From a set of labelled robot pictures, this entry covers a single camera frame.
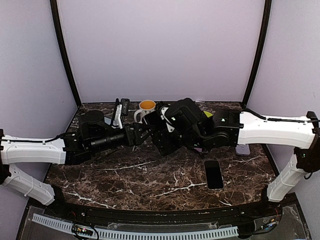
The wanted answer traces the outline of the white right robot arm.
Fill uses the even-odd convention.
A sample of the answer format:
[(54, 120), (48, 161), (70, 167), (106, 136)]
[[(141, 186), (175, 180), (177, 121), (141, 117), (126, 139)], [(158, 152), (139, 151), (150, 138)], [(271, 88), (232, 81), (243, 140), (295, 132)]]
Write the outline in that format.
[(267, 186), (266, 198), (255, 205), (260, 217), (273, 211), (274, 202), (282, 201), (306, 174), (320, 169), (320, 126), (312, 111), (301, 117), (275, 117), (248, 108), (218, 109), (207, 116), (193, 100), (185, 98), (172, 104), (158, 103), (144, 121), (154, 126), (152, 141), (163, 156), (181, 147), (206, 154), (225, 146), (292, 146), (288, 164)]

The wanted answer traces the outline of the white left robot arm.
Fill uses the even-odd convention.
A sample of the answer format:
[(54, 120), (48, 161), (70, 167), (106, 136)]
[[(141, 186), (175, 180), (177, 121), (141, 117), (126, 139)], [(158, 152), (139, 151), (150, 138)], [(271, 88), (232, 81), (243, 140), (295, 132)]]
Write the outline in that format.
[(18, 163), (80, 165), (97, 153), (119, 146), (141, 145), (153, 132), (153, 125), (126, 123), (114, 128), (105, 122), (102, 111), (91, 110), (79, 118), (77, 131), (52, 139), (28, 139), (0, 135), (0, 184), (33, 198), (60, 218), (71, 213), (62, 190), (23, 172)]

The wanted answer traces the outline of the black phone purple edge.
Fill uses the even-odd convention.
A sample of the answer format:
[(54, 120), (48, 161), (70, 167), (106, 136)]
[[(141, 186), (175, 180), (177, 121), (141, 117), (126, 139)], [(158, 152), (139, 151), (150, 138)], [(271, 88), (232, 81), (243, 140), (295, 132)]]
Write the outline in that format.
[(143, 117), (142, 122), (151, 125), (156, 132), (167, 129), (166, 122), (162, 120), (156, 111), (146, 114)]

